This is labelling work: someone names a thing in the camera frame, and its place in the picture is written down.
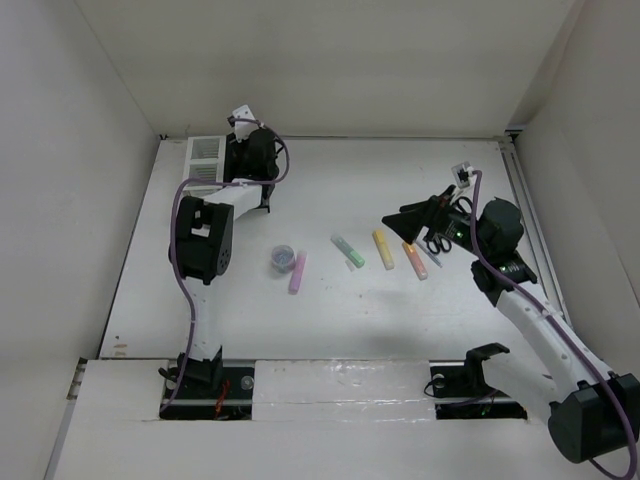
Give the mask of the blue pen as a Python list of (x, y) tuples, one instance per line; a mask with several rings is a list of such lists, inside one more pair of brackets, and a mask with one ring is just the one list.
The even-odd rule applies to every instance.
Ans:
[(432, 253), (429, 250), (428, 245), (423, 240), (417, 240), (416, 245), (428, 256), (428, 258), (435, 265), (437, 265), (439, 268), (443, 267), (443, 264), (441, 263), (441, 261), (437, 258), (437, 256), (434, 253)]

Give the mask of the green highlighter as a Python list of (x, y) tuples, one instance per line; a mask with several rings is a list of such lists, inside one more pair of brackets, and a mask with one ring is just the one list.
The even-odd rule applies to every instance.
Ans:
[(341, 235), (334, 234), (330, 239), (356, 268), (362, 268), (364, 266), (364, 258)]

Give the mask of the purple highlighter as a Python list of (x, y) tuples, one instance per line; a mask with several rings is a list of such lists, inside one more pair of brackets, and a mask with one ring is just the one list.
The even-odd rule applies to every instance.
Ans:
[(290, 278), (288, 292), (290, 294), (297, 294), (299, 292), (301, 281), (304, 273), (304, 268), (307, 260), (307, 252), (304, 250), (300, 250), (296, 256), (296, 262), (294, 269), (292, 271), (292, 275)]

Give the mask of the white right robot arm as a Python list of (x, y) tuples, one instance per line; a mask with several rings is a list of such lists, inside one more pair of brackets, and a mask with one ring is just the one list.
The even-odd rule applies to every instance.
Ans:
[(420, 234), (441, 237), (475, 254), (477, 288), (520, 332), (544, 365), (527, 371), (508, 347), (491, 343), (466, 354), (462, 381), (473, 393), (496, 389), (545, 423), (550, 437), (572, 463), (593, 462), (628, 448), (638, 461), (639, 381), (618, 375), (577, 337), (545, 296), (536, 275), (517, 251), (524, 228), (520, 210), (495, 198), (482, 213), (466, 212), (452, 200), (454, 189), (404, 205), (382, 222), (402, 240)]

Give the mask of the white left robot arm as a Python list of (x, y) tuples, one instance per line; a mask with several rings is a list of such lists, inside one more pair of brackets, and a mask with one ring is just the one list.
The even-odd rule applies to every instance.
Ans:
[[(211, 178), (188, 173), (171, 210), (169, 261), (190, 311), (187, 346), (174, 382), (212, 396), (222, 387), (221, 337), (206, 289), (229, 267), (234, 221), (270, 209), (276, 185), (288, 175), (290, 154), (280, 136), (258, 120), (241, 118), (225, 138), (223, 169)], [(277, 165), (285, 155), (285, 170)]]

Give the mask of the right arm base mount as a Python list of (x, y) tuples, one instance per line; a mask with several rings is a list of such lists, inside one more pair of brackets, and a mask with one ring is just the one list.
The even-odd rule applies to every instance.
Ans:
[(430, 364), (423, 394), (435, 400), (437, 420), (527, 420), (526, 410), (484, 379), (482, 364), (509, 349), (490, 343), (469, 350), (463, 360)]

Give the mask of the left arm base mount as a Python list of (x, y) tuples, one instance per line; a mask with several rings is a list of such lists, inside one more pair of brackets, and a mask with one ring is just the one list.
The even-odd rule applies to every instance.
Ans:
[(159, 407), (163, 420), (245, 421), (252, 419), (255, 362), (228, 360), (222, 353), (213, 360), (188, 359), (182, 382), (176, 381), (185, 354), (160, 368), (164, 391)]

